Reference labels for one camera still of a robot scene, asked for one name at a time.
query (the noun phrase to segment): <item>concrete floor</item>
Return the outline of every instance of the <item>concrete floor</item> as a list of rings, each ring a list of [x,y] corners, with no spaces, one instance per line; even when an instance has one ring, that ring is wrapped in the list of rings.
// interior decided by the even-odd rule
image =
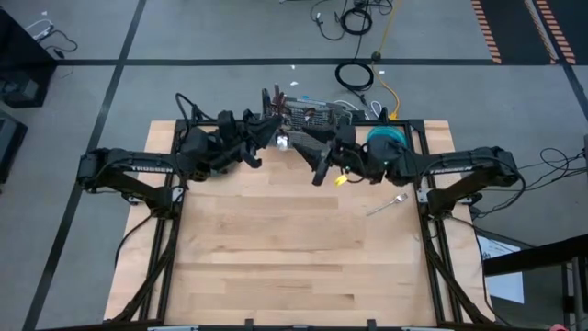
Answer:
[[[130,59],[349,58],[356,37],[324,40],[309,10],[313,1],[279,5],[277,0],[147,0]],[[23,26],[47,11],[57,29],[80,44],[68,58],[117,59],[137,0],[0,0]],[[325,33],[339,33],[333,10],[343,1],[319,5]],[[374,14],[363,39],[368,57],[381,41],[386,18]],[[490,59],[469,0],[404,1],[389,35],[385,58]],[[110,66],[60,67],[42,108],[7,111],[29,127],[14,170],[0,196],[0,326],[19,329],[40,279],[96,116],[113,74]],[[588,122],[558,66],[380,66],[401,97],[402,119],[449,120],[458,149],[499,145],[519,165],[538,162],[545,147],[580,152]],[[588,86],[588,68],[575,67]],[[352,76],[354,72],[345,73]],[[179,117],[174,93],[182,92],[209,114],[241,113],[261,106],[260,89],[280,83],[292,96],[357,100],[334,79],[331,65],[127,66],[120,78],[99,146],[140,150],[151,120]],[[367,98],[393,107],[375,84]],[[547,172],[525,170],[527,181]],[[487,209],[509,195],[489,194]],[[566,179],[525,194],[512,208],[479,222],[482,228],[541,245],[588,233],[585,177]],[[80,201],[38,327],[99,323],[113,274],[128,205],[115,195]],[[516,320],[561,321],[557,270],[525,274],[527,304]]]

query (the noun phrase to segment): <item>black metal frame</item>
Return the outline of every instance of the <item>black metal frame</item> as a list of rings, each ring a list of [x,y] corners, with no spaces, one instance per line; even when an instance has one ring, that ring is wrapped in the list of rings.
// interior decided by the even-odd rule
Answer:
[[[376,126],[376,125],[389,125],[401,129],[405,132],[409,149],[414,151],[415,144],[413,140],[413,132],[415,131],[419,144],[421,147],[422,154],[429,154],[429,147],[426,140],[426,132],[424,128],[423,120],[394,120],[389,122],[383,122],[381,120],[354,120],[354,125],[362,126]],[[216,121],[213,120],[202,120],[198,123],[199,126],[214,126]],[[184,129],[183,120],[177,120],[175,122],[174,139],[172,142],[172,150],[174,150],[179,143],[179,132]],[[171,188],[173,186],[173,176],[168,174],[166,176],[164,186]],[[435,179],[433,176],[427,177],[427,184],[429,188],[435,187]],[[420,188],[421,183],[415,183],[414,192]],[[178,201],[175,205],[177,212],[171,219],[160,218],[157,221],[155,228],[155,234],[153,237],[152,252],[150,255],[149,267],[147,278],[140,287],[137,294],[134,296],[134,301],[130,302],[127,309],[119,314],[112,320],[105,321],[101,325],[80,325],[73,327],[59,328],[59,330],[146,330],[148,326],[163,326],[165,313],[167,308],[167,301],[169,297],[169,291],[171,287],[171,278],[175,261],[175,251],[177,244],[177,237],[179,235],[179,227],[181,223],[181,211],[183,207],[183,199]],[[468,299],[466,293],[459,287],[453,276],[453,269],[451,265],[451,256],[449,253],[447,234],[442,221],[435,221],[435,231],[437,233],[437,241],[439,246],[439,253],[436,252],[435,246],[431,239],[431,233],[429,230],[429,222],[431,221],[428,212],[425,208],[418,204],[419,222],[421,227],[421,235],[423,238],[424,251],[426,256],[426,265],[429,279],[429,286],[431,290],[431,298],[435,309],[435,320],[437,327],[450,328],[454,330],[495,330],[495,331],[530,331],[533,329],[516,328],[510,326],[495,325],[491,323],[491,320],[483,316],[480,311],[475,308],[475,305]],[[167,226],[171,226],[170,237],[168,239],[168,246],[162,253],[162,242],[164,240],[164,232]],[[153,297],[153,284],[163,272],[163,281],[161,294],[158,299],[157,311],[155,319],[149,319],[149,311],[151,308],[151,301]],[[449,302],[451,305],[451,311],[453,321],[446,320],[446,312],[441,299],[441,291],[439,287],[439,280],[437,272],[441,274],[443,279],[447,283],[447,293],[449,295]],[[461,309],[469,314],[470,319],[473,323],[464,323]],[[138,320],[131,321],[130,319],[139,311]],[[265,331],[280,331],[285,329],[296,329],[296,328],[312,328],[315,331],[334,331],[334,330],[348,330],[348,331],[359,331],[366,330],[365,327],[361,326],[350,326],[350,327],[330,327],[330,326],[255,326],[253,320],[245,320],[244,325],[199,325],[198,330],[211,330],[211,331],[253,331],[265,330]],[[367,330],[402,330],[402,327],[377,327],[375,320],[367,320]]]

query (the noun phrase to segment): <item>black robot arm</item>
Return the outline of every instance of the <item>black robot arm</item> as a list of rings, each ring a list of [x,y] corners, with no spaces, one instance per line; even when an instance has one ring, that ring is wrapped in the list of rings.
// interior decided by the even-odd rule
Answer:
[[[354,173],[361,180],[377,184],[386,178],[396,186],[409,183],[421,187],[424,176],[470,174],[448,188],[425,193],[428,211],[433,216],[451,212],[457,201],[489,186],[510,187],[520,177],[511,153],[499,147],[481,147],[471,151],[420,155],[387,134],[376,134],[363,145],[356,143],[356,128],[341,126],[335,130],[305,128],[311,137],[326,143],[328,149],[313,150],[294,144],[315,172],[312,184],[320,186],[330,166]]]
[[[266,148],[280,124],[279,116],[258,120],[250,110],[237,122],[232,112],[224,110],[217,119],[217,130],[205,132],[192,122],[187,130],[182,130],[179,144],[170,154],[119,148],[86,153],[80,158],[76,182],[90,193],[99,188],[115,189],[125,200],[142,200],[157,216],[167,217],[165,213],[172,210],[169,207],[183,188],[154,188],[126,172],[175,174],[184,187],[186,180],[204,181],[213,172],[226,172],[235,162],[244,161],[257,168],[261,160],[255,158],[255,152]]]

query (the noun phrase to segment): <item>wooden tabletop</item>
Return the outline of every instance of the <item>wooden tabletop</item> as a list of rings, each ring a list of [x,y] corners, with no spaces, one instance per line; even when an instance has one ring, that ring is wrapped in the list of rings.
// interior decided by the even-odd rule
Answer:
[[[169,153],[175,123],[152,122],[145,151]],[[446,121],[426,121],[431,154],[454,151]],[[357,128],[365,141],[370,128]],[[363,326],[435,325],[413,187],[391,183],[345,184],[332,169],[319,188],[295,152],[258,152],[263,166],[238,165],[229,175],[189,183],[180,225],[165,322],[170,325]],[[153,186],[163,175],[140,174]],[[437,176],[439,187],[459,175]],[[409,199],[366,217],[366,212],[406,192]],[[130,208],[127,230],[149,214]],[[454,215],[469,220],[466,207]],[[107,303],[119,313],[142,284],[156,221],[124,245]],[[472,230],[446,221],[456,279],[493,319],[482,290],[481,260]],[[439,277],[446,319],[447,290]],[[161,283],[154,288],[153,302]],[[156,304],[152,304],[151,316]]]

